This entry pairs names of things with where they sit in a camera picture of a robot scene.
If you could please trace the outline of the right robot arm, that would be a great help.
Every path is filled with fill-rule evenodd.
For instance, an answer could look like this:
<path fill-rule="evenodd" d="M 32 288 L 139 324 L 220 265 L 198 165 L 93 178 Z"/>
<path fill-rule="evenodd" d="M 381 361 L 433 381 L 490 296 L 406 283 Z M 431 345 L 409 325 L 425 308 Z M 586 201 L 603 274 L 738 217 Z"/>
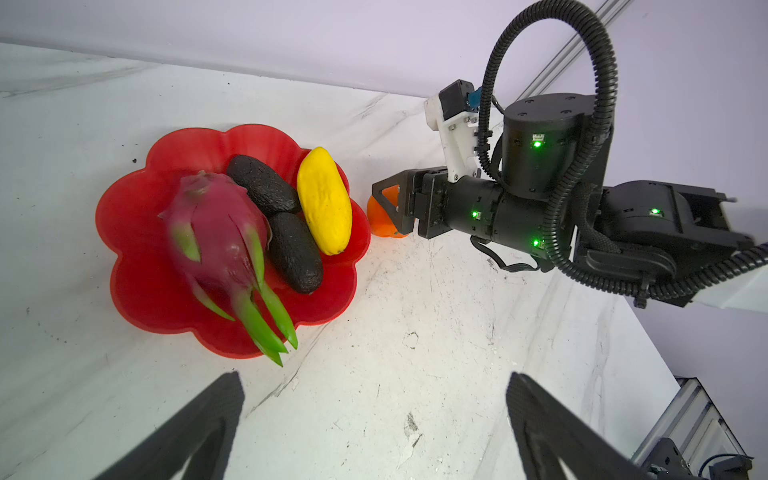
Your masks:
<path fill-rule="evenodd" d="M 531 257 L 528 269 L 548 272 L 547 202 L 586 140 L 591 96 L 539 95 L 509 105 L 483 176 L 472 166 L 478 116 L 468 95 L 439 95 L 427 106 L 446 163 L 376 182 L 373 199 L 401 235 L 433 238 L 466 233 L 480 252 L 495 245 Z M 729 227 L 725 196 L 712 189 L 653 180 L 604 184 L 603 145 L 565 202 L 557 233 L 567 259 L 594 275 L 595 288 L 633 299 L 685 306 L 702 290 L 767 266 L 767 248 Z"/>

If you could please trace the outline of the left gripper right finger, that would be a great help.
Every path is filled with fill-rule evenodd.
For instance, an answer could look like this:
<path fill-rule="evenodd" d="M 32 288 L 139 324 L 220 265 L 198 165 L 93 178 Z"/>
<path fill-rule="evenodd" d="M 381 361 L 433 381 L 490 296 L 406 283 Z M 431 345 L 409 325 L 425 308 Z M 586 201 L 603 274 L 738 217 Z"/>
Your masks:
<path fill-rule="evenodd" d="M 649 477 L 530 376 L 512 373 L 505 399 L 528 479 L 564 479 L 564 467 L 577 479 Z"/>

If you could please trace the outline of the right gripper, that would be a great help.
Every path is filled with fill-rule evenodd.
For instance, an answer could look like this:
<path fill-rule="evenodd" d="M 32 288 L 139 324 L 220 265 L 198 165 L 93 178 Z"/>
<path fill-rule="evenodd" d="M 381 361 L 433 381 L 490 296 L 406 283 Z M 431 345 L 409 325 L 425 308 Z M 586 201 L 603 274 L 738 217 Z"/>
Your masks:
<path fill-rule="evenodd" d="M 519 198 L 492 180 L 465 176 L 448 181 L 445 169 L 404 170 L 372 185 L 372 196 L 396 232 L 434 238 L 449 231 L 466 233 L 544 259 L 546 204 Z"/>

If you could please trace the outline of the dark avocado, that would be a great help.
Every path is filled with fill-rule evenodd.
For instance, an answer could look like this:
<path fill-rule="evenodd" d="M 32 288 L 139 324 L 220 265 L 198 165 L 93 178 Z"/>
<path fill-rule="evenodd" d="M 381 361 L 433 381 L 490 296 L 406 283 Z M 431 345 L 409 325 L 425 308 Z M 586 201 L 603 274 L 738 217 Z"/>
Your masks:
<path fill-rule="evenodd" d="M 283 280 L 297 293 L 315 292 L 324 279 L 320 251 L 305 221 L 294 213 L 269 218 L 272 238 L 268 256 Z"/>
<path fill-rule="evenodd" d="M 271 167 L 256 158 L 235 156 L 226 174 L 247 190 L 249 198 L 267 218 L 278 213 L 296 214 L 301 210 L 296 190 Z"/>

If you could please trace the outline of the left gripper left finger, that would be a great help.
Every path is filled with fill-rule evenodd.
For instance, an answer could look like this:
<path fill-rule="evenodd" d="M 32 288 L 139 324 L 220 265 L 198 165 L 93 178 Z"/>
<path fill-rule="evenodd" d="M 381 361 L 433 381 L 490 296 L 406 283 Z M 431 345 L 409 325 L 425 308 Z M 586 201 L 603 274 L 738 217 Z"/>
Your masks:
<path fill-rule="evenodd" d="M 221 375 L 100 479 L 224 477 L 245 399 L 237 372 Z"/>

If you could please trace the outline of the pink dragon fruit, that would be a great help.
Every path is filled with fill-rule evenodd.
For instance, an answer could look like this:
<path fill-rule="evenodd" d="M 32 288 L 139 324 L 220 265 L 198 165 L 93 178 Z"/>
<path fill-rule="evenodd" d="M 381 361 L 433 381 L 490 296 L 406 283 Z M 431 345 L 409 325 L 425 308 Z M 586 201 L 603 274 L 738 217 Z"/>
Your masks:
<path fill-rule="evenodd" d="M 242 324 L 260 352 L 282 366 L 286 346 L 297 348 L 298 338 L 266 280 L 271 229 L 246 189 L 225 174 L 185 175 L 159 217 L 174 262 L 196 300 Z"/>

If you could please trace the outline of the yellow fake mango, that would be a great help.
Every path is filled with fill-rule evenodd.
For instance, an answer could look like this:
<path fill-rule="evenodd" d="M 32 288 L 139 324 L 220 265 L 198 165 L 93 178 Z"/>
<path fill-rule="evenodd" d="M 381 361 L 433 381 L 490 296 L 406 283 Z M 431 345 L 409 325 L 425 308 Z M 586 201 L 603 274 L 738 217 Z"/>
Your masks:
<path fill-rule="evenodd" d="M 302 161 L 297 193 L 320 251 L 325 255 L 342 253 L 352 234 L 352 206 L 337 165 L 325 148 L 311 150 Z"/>

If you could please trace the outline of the orange fake fruit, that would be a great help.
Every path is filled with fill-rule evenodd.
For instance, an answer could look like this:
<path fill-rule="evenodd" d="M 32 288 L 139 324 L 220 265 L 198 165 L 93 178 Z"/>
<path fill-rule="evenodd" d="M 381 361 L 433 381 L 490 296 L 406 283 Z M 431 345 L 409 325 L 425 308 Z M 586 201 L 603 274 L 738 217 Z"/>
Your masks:
<path fill-rule="evenodd" d="M 395 206 L 398 205 L 399 187 L 392 186 L 382 191 L 382 194 Z M 367 202 L 367 218 L 373 235 L 381 238 L 405 238 L 389 218 L 384 208 L 370 196 Z"/>

